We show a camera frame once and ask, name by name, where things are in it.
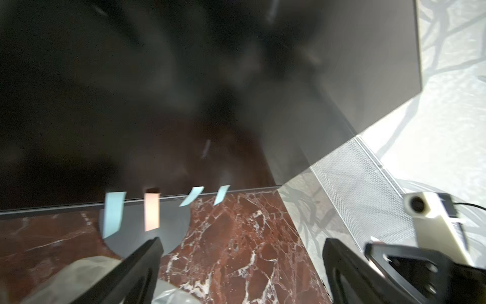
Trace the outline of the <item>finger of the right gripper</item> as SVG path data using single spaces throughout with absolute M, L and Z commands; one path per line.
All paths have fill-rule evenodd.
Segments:
M 364 255 L 415 303 L 485 303 L 485 269 L 435 250 L 368 243 Z

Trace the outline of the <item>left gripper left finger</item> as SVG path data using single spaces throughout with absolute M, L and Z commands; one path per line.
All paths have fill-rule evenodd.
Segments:
M 163 245 L 150 239 L 73 303 L 151 303 Z

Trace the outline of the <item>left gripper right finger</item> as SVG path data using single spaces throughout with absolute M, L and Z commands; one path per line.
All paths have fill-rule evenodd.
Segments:
M 323 247 L 323 263 L 334 303 L 413 303 L 339 239 Z

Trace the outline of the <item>blue sticky note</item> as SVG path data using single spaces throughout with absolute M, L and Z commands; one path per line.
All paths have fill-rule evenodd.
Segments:
M 105 195 L 103 215 L 103 239 L 117 233 L 122 224 L 126 192 L 110 192 Z
M 190 193 L 184 198 L 179 207 L 190 205 L 197 197 L 204 191 L 204 186 L 195 186 L 191 189 Z
M 218 189 L 218 192 L 215 196 L 215 201 L 214 201 L 214 204 L 213 204 L 214 206 L 219 205 L 224 201 L 226 193 L 229 190 L 229 188 L 230 188 L 229 184 L 220 186 L 220 188 Z

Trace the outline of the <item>pink sticky note bottom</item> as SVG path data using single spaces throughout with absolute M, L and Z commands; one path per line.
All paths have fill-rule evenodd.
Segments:
M 146 193 L 144 195 L 144 229 L 151 231 L 159 228 L 160 194 Z

